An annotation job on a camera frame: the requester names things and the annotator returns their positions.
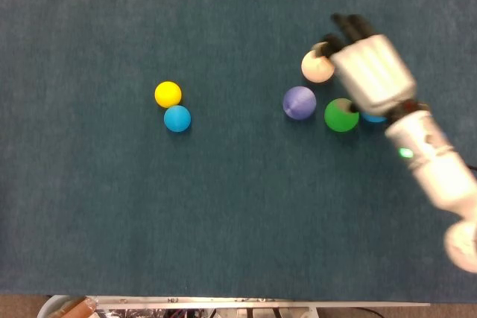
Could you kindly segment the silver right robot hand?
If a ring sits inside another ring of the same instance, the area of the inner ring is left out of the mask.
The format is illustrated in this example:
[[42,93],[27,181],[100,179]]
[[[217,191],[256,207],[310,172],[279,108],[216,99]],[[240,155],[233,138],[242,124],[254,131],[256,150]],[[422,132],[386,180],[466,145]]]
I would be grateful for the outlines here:
[[334,66],[355,106],[370,115],[385,116],[415,98],[416,81],[384,34],[359,14],[334,13],[331,20],[347,41],[327,34],[318,53]]

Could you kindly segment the brown plastic object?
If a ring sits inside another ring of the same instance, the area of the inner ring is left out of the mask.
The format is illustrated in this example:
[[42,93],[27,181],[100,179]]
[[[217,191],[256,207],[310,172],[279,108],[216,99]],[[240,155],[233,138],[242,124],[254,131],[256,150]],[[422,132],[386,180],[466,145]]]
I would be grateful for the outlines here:
[[84,298],[65,312],[58,312],[57,318],[90,318],[96,309],[97,302],[89,297]]

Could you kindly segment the silver metal frame rail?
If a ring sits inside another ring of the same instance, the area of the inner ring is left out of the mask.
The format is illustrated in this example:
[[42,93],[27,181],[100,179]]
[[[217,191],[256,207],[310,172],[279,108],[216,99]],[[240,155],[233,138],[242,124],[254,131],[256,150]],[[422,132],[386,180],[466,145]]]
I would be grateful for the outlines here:
[[300,301],[270,298],[90,296],[97,308],[106,309],[192,309],[192,308],[389,308],[428,307],[422,302]]

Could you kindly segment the blue felt table cover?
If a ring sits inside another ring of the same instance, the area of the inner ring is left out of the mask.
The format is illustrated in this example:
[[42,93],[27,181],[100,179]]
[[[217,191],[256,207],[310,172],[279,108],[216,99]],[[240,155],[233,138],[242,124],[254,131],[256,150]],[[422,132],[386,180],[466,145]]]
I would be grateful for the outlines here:
[[477,0],[0,0],[0,293],[477,302],[383,127],[326,126],[337,78],[282,110],[333,13],[390,39],[477,165]]

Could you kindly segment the green ball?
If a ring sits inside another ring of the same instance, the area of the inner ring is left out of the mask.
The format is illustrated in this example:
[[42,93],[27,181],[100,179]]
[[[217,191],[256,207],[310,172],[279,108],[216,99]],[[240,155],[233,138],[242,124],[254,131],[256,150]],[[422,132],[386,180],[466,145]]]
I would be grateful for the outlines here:
[[337,98],[325,108],[324,121],[327,127],[338,133],[351,131],[359,122],[359,112],[352,112],[353,103],[346,98]]

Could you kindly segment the yellow ball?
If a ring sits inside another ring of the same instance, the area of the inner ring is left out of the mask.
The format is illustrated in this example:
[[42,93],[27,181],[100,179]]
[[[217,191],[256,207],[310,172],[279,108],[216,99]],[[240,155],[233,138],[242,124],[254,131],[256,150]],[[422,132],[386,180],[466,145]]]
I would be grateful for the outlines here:
[[155,88],[154,99],[160,107],[168,109],[181,102],[182,90],[175,82],[164,81]]

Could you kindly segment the small blue ball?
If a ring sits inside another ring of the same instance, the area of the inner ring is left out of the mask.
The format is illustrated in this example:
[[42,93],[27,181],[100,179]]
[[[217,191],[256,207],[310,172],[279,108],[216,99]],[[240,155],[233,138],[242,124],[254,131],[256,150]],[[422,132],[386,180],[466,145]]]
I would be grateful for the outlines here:
[[175,105],[165,111],[163,121],[166,128],[171,132],[181,133],[189,128],[192,117],[187,108]]

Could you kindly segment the white round container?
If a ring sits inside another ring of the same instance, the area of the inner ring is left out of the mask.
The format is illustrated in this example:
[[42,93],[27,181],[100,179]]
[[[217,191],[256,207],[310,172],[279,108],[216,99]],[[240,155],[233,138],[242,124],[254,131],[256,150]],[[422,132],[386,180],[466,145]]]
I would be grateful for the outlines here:
[[[73,305],[76,305],[77,303],[79,303],[80,301],[82,301],[84,298],[87,298],[87,297],[89,296],[79,296],[79,297],[61,296],[61,295],[52,296],[40,308],[40,312],[37,314],[37,318],[57,318],[58,312],[60,313],[65,312],[68,308],[70,308]],[[96,312],[94,312],[94,314],[90,318],[100,318],[100,317]]]

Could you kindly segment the lavender ball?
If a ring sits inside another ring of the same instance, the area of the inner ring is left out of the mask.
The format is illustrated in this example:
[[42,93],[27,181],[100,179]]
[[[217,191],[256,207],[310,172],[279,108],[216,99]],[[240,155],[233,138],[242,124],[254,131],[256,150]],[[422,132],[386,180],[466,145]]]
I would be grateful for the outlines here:
[[282,108],[285,114],[294,120],[309,118],[316,109],[317,100],[314,92],[305,86],[290,88],[284,95]]

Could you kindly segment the cream white ball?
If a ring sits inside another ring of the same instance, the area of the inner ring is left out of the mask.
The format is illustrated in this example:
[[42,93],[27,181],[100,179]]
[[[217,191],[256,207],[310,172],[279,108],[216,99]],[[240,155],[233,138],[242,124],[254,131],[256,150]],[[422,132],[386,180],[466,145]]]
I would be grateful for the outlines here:
[[304,78],[313,83],[328,81],[334,71],[334,65],[315,49],[306,53],[301,62],[301,72]]

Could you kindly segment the large blue ball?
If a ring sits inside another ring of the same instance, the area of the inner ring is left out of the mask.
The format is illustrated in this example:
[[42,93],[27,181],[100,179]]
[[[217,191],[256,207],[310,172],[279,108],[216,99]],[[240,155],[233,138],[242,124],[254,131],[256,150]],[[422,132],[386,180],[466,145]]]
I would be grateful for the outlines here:
[[369,123],[374,123],[374,124],[384,123],[384,122],[387,121],[386,117],[369,115],[365,112],[362,112],[361,116],[365,121],[367,121]]

